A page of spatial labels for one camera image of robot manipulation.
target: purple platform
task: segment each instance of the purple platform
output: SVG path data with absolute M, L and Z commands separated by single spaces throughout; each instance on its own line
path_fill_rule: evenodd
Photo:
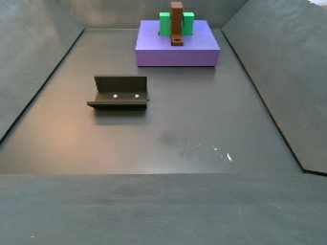
M 159 35 L 159 20 L 142 20 L 137 41 L 138 66 L 217 66 L 221 46 L 206 20 L 194 21 L 194 35 L 185 46 L 171 46 L 170 36 Z

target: metal bracket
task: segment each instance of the metal bracket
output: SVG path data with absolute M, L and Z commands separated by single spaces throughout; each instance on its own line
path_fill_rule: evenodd
M 147 107 L 147 77 L 95 76 L 99 94 L 87 104 L 95 109 L 119 107 Z

